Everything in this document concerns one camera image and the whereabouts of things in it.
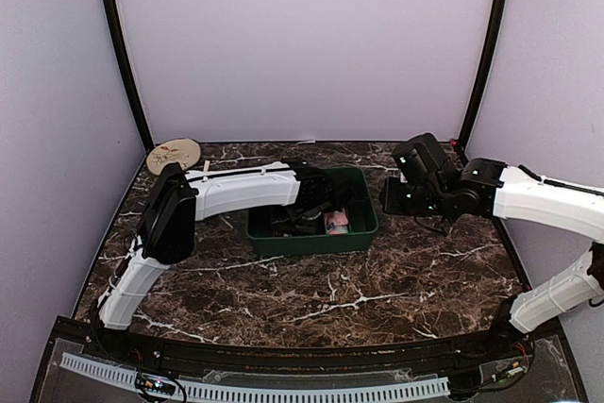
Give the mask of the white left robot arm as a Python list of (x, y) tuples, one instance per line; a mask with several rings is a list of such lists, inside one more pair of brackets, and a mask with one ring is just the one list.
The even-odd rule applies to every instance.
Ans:
[(194, 250), (195, 225), (212, 216), (259, 207), (277, 208), (277, 228), (307, 232), (326, 212), (353, 199), (353, 184), (342, 172), (313, 167), (304, 160), (274, 161), (256, 167), (185, 171), (166, 165), (152, 187), (128, 252), (91, 309), (101, 326), (95, 343), (113, 361), (133, 353), (133, 314), (156, 280)]

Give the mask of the pink patterned sock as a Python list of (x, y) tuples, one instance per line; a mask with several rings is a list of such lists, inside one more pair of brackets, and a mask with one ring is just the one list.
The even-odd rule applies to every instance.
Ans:
[(349, 232), (349, 220), (345, 209), (326, 212), (324, 226), (327, 235), (344, 235)]

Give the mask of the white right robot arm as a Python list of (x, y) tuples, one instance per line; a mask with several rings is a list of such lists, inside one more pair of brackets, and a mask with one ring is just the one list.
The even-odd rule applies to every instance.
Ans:
[(391, 215), (463, 215), (523, 220), (578, 233), (590, 248), (568, 268), (540, 286), (505, 300), (481, 350), (504, 358), (518, 337), (581, 303), (603, 300), (603, 191), (539, 176), (526, 166), (490, 159), (457, 167), (430, 133), (400, 143), (392, 156), (398, 176), (386, 179), (379, 195)]

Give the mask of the green compartment tray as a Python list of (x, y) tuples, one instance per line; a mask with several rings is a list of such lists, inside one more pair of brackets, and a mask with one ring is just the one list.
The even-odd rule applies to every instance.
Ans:
[(327, 234), (322, 217), (312, 221), (317, 231), (313, 235), (282, 236), (271, 225), (276, 207), (250, 209), (246, 222), (246, 234), (253, 251), (258, 256), (273, 257), (305, 256), (365, 251), (371, 245), (377, 231), (378, 219), (363, 171), (354, 167), (327, 169), (328, 174), (340, 172), (352, 183), (353, 200), (345, 207), (348, 220), (347, 232)]

